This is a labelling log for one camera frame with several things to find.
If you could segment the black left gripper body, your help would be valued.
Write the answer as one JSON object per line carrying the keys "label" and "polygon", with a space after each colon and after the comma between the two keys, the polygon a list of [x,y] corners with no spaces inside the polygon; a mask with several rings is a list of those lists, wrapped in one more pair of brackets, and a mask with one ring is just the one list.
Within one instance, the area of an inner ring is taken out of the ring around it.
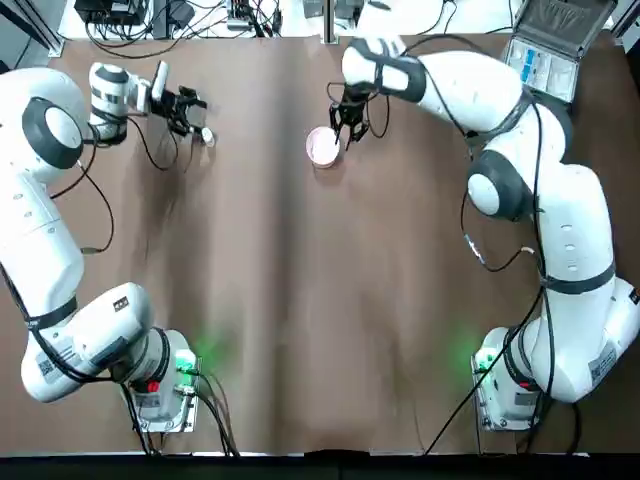
{"label": "black left gripper body", "polygon": [[159,99],[150,99],[150,112],[166,120],[184,121],[186,119],[184,93],[184,87],[180,87],[177,93],[165,89]]}

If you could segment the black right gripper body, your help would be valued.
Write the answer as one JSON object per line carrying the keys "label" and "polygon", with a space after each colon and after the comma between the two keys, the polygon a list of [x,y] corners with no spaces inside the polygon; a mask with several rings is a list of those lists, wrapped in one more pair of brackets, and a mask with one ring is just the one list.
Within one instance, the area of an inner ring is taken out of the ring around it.
{"label": "black right gripper body", "polygon": [[367,85],[351,85],[345,83],[342,94],[342,105],[364,106],[374,95],[375,89]]}

